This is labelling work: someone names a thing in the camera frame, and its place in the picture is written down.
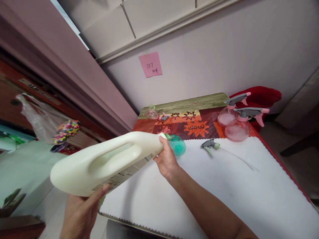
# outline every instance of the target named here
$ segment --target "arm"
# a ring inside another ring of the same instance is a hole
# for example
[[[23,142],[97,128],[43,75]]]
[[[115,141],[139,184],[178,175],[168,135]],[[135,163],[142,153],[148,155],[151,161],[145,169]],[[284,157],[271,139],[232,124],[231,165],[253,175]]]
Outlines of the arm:
[[[160,173],[183,199],[206,235],[209,238],[258,239],[225,204],[179,167],[168,141],[162,137],[159,140],[164,150],[154,160]]]

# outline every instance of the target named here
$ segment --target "clear plastic bottle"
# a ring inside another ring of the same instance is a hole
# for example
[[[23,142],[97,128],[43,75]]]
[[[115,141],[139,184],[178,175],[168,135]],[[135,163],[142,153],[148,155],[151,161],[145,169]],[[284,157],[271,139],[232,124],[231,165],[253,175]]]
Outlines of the clear plastic bottle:
[[[174,151],[175,156],[181,156],[186,151],[186,144],[184,140],[181,139],[181,137],[172,134],[171,140],[169,141],[169,145]]]
[[[159,114],[155,110],[156,108],[154,105],[149,105],[149,109],[145,112],[145,117],[150,120],[157,120],[159,118]]]
[[[248,138],[250,126],[248,121],[241,122],[237,119],[231,121],[225,128],[225,136],[230,141],[242,142]]]
[[[234,111],[235,106],[225,107],[218,115],[217,122],[220,126],[226,127],[231,121],[235,120],[238,113]]]
[[[238,116],[238,113],[234,111],[235,104],[239,101],[243,102],[244,105],[247,105],[246,98],[247,96],[250,96],[251,93],[243,93],[237,96],[234,96],[233,98],[229,99],[228,101],[224,101],[224,103],[228,103],[227,107],[224,108],[217,117],[217,122],[220,126],[226,127],[231,121],[236,119]]]
[[[259,125],[264,127],[262,116],[263,114],[269,113],[269,109],[265,108],[247,107],[234,110],[240,112],[240,115],[237,117],[237,119],[231,121],[225,128],[226,138],[233,142],[242,142],[248,138],[250,133],[248,116],[255,117]]]

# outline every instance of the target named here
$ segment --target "hand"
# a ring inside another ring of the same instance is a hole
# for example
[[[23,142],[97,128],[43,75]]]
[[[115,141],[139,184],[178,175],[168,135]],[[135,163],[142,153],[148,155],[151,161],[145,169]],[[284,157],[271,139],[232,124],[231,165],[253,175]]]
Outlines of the hand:
[[[68,196],[60,239],[90,238],[97,217],[99,201],[109,189],[110,185],[107,184],[89,198]]]
[[[159,141],[164,145],[164,150],[159,154],[158,158],[154,158],[154,161],[159,167],[159,172],[165,178],[168,178],[174,173],[175,170],[179,168],[179,165],[176,161],[174,152],[168,143],[168,140],[160,136]]]

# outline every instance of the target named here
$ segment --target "colorful beads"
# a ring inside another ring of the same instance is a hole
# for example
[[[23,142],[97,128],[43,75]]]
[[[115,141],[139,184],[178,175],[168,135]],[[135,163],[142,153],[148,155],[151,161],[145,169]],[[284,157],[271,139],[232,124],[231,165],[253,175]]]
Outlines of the colorful beads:
[[[56,135],[53,138],[54,144],[63,144],[69,138],[73,137],[80,129],[81,124],[78,120],[68,120],[61,124],[58,128]]]

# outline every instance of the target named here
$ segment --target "gray spray nozzle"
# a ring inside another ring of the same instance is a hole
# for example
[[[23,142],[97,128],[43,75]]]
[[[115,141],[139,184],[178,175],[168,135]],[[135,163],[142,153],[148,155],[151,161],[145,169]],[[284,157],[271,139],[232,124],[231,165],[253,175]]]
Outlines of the gray spray nozzle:
[[[209,152],[209,154],[213,157],[213,153],[212,153],[212,151],[210,150],[210,147],[211,147],[211,146],[212,146],[214,149],[217,150],[217,149],[219,148],[220,144],[219,144],[219,143],[215,143],[215,142],[214,142],[214,139],[210,139],[210,140],[205,141],[200,147],[206,149],[206,150]]]
[[[229,106],[234,106],[237,102],[241,101],[243,102],[244,105],[247,105],[246,98],[247,96],[250,96],[250,95],[251,95],[250,92],[243,93],[243,94],[234,96],[233,98],[230,98],[227,101],[224,101],[224,103],[225,104],[228,103]]]
[[[257,122],[261,127],[264,127],[263,123],[263,114],[269,113],[269,109],[265,108],[255,108],[255,107],[246,107],[246,108],[241,108],[241,109],[234,109],[235,111],[239,112],[240,115],[239,117],[241,118],[248,118],[248,116],[255,117]]]

